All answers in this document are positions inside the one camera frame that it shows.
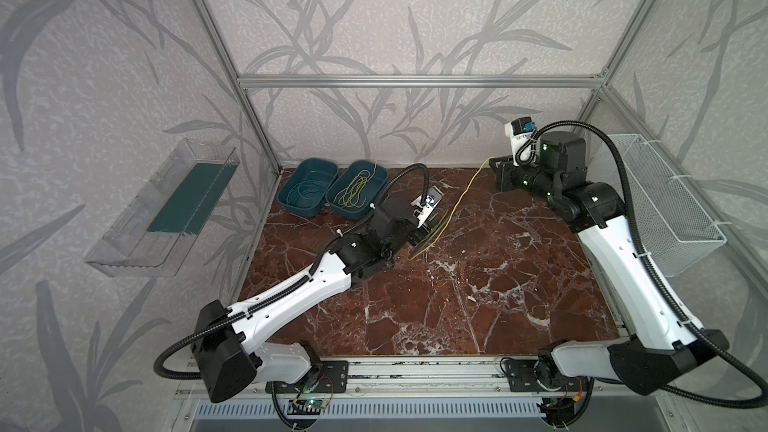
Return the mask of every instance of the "transparent acrylic basket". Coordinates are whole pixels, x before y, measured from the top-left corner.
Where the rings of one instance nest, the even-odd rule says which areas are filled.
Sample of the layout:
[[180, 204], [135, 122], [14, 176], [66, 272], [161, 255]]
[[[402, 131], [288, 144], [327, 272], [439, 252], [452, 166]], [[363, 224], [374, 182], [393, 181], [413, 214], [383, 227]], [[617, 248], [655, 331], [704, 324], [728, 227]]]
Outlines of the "transparent acrylic basket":
[[[179, 142], [174, 152], [157, 173], [141, 188], [135, 199], [91, 249], [85, 262], [111, 277], [173, 277], [181, 267], [197, 240], [197, 233], [189, 233], [186, 226], [192, 220], [205, 223], [213, 210], [210, 202], [220, 196], [220, 177], [229, 180], [240, 158], [231, 145], [197, 144], [188, 139]], [[149, 231], [170, 197], [176, 192], [192, 168], [197, 164], [223, 165], [204, 192], [194, 210], [183, 222], [182, 231]]]
[[[634, 213], [645, 247], [667, 277], [681, 273], [726, 243], [723, 232], [683, 181], [641, 135], [610, 135], [627, 168]], [[590, 162], [587, 178], [621, 195], [616, 164], [605, 144]]]

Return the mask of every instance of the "marble surface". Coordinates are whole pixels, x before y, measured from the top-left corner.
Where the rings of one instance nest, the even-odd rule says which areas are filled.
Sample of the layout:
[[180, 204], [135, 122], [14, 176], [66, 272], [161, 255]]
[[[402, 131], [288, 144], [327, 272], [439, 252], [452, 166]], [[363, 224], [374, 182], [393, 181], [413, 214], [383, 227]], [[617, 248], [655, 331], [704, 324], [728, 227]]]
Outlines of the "marble surface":
[[[474, 172], [431, 169], [445, 209]], [[421, 183], [414, 172], [390, 196], [410, 201]], [[311, 220], [296, 217], [275, 201], [240, 299], [302, 270], [335, 229], [351, 223], [329, 209]], [[313, 307], [271, 341], [306, 339], [322, 356], [535, 354], [562, 339], [618, 336], [575, 235], [543, 201], [496, 192], [490, 169], [435, 247], [414, 261], [409, 247], [392, 267]]]

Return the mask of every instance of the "blue plastic container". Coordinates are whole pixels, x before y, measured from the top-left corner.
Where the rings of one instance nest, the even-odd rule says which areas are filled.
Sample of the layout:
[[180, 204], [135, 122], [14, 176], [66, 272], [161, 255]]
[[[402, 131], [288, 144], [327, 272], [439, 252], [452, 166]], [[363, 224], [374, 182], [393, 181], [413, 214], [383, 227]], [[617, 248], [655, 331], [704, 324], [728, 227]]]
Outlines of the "blue plastic container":
[[325, 206], [328, 187], [338, 175], [339, 165], [322, 158], [307, 158], [288, 177], [277, 201], [291, 214], [314, 217]]
[[[345, 188], [347, 188], [355, 177], [363, 170], [368, 170], [373, 173], [373, 177], [368, 181], [365, 187], [360, 192], [360, 199], [358, 203], [359, 207], [342, 207], [336, 203], [336, 196]], [[386, 184], [387, 169], [381, 165], [376, 165], [368, 160], [358, 160], [350, 165], [349, 168], [339, 177], [339, 180], [333, 182], [331, 188], [326, 192], [326, 201], [330, 204], [331, 210], [335, 213], [351, 218], [354, 220], [360, 220], [370, 210], [370, 204], [379, 191]]]

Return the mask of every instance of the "yellow string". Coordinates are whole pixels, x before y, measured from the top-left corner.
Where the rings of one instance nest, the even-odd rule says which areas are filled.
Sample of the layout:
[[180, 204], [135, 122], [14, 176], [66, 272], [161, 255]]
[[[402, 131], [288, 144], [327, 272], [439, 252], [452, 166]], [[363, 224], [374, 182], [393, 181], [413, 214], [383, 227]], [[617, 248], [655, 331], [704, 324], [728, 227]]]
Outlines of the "yellow string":
[[363, 206], [360, 205], [360, 194], [362, 193], [362, 189], [368, 185], [368, 182], [370, 182], [370, 180], [373, 178], [373, 175], [376, 173], [376, 166], [377, 163], [373, 162], [373, 171], [360, 170], [360, 172], [354, 178], [352, 178], [350, 184], [347, 185], [347, 187], [345, 187], [343, 190], [340, 190], [338, 194], [336, 194], [336, 197], [333, 199], [333, 201], [338, 206], [344, 208], [360, 208]]
[[464, 195], [466, 195], [466, 193], [469, 191], [469, 187], [472, 187], [472, 183], [473, 183], [473, 181], [475, 181], [475, 177], [477, 177], [477, 176], [478, 176], [478, 174], [480, 173], [480, 170], [482, 170], [482, 168], [483, 168], [483, 167], [485, 167], [485, 164], [487, 164], [487, 163], [488, 163], [488, 162], [489, 162], [489, 161], [490, 161], [492, 158], [493, 158], [493, 157], [489, 157], [487, 160], [485, 160], [485, 161], [482, 163], [482, 165], [480, 165], [480, 168], [478, 168], [478, 170], [475, 172], [475, 174], [474, 174], [474, 175], [472, 176], [472, 178], [469, 180], [469, 183], [467, 184], [467, 187], [466, 187], [466, 189], [464, 190], [464, 192], [462, 193], [462, 195], [461, 195], [461, 196], [458, 198], [458, 200], [456, 201], [456, 205], [454, 205], [454, 206], [453, 206], [453, 210], [451, 210], [451, 214], [448, 216], [448, 221], [446, 222], [446, 225], [445, 225], [445, 226], [442, 228], [442, 230], [440, 230], [440, 233], [437, 235], [437, 238], [436, 238], [436, 239], [435, 239], [435, 240], [434, 240], [434, 241], [433, 241], [431, 244], [429, 244], [429, 245], [427, 246], [427, 248], [425, 248], [424, 250], [420, 251], [418, 254], [414, 255], [413, 257], [410, 257], [410, 258], [409, 258], [409, 260], [413, 260], [414, 258], [416, 258], [416, 257], [418, 257], [419, 255], [423, 254], [424, 252], [426, 252], [427, 250], [429, 250], [430, 248], [432, 248], [432, 245], [435, 245], [435, 244], [437, 243], [437, 241], [438, 241], [438, 240], [440, 240], [440, 237], [442, 236], [442, 233], [443, 233], [444, 231], [446, 231], [446, 229], [448, 228], [448, 226], [451, 224], [451, 219], [453, 218], [453, 214], [456, 212], [456, 208], [458, 208], [458, 204], [462, 203], [462, 199], [464, 198]]

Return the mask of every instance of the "wall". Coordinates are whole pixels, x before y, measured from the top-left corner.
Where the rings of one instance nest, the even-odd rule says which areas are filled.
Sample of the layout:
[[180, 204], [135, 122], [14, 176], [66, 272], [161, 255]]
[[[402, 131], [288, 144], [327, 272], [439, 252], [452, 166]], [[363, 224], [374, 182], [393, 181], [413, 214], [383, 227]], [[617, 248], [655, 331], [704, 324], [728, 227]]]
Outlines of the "wall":
[[[595, 74], [639, 2], [206, 1], [241, 74]], [[507, 150], [499, 122], [528, 114], [540, 114], [540, 123], [575, 119], [588, 90], [251, 94], [286, 165], [318, 155], [476, 165]]]
[[[661, 0], [611, 85], [712, 201], [768, 257], [768, 0]], [[599, 116], [596, 125], [605, 122]], [[669, 279], [692, 312], [722, 329], [730, 351], [768, 376], [768, 306], [724, 249]], [[756, 395], [722, 360], [677, 380], [722, 398]], [[764, 430], [765, 410], [686, 401], [703, 432]]]
[[[152, 362], [239, 287], [270, 166], [188, 0], [2, 0], [0, 43], [0, 429], [157, 430]], [[242, 163], [178, 274], [84, 264], [185, 137]]]

